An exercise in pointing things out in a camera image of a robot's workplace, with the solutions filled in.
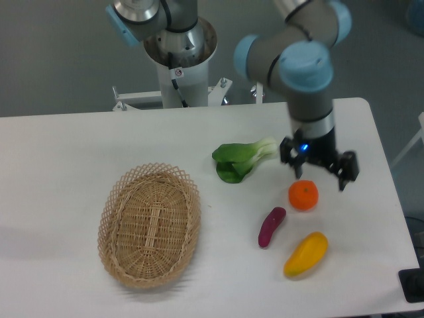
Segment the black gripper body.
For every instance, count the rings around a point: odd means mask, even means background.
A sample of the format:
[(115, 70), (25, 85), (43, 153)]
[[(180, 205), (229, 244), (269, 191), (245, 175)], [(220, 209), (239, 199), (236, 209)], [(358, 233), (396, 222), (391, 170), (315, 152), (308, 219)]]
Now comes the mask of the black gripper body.
[(356, 152), (339, 152), (336, 149), (334, 125), (312, 134), (305, 127), (294, 129), (293, 136), (285, 137), (280, 144), (280, 161), (291, 168), (300, 162), (303, 165), (307, 163), (319, 166), (337, 178), (343, 172), (350, 182), (355, 181), (359, 175)]

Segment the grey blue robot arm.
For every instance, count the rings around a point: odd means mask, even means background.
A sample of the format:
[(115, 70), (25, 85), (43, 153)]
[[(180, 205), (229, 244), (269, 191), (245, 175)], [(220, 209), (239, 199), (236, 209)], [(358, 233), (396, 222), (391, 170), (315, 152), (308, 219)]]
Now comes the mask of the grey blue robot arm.
[[(323, 167), (344, 189), (359, 167), (353, 151), (336, 149), (329, 49), (349, 34), (350, 12), (339, 1), (277, 1), (276, 7), (282, 31), (244, 37), (234, 51), (235, 70), (285, 97), (293, 135), (280, 144), (281, 161), (297, 177), (305, 163)], [(121, 38), (129, 46), (143, 43), (156, 63), (165, 108), (206, 105), (217, 39), (197, 1), (114, 1), (105, 11)]]

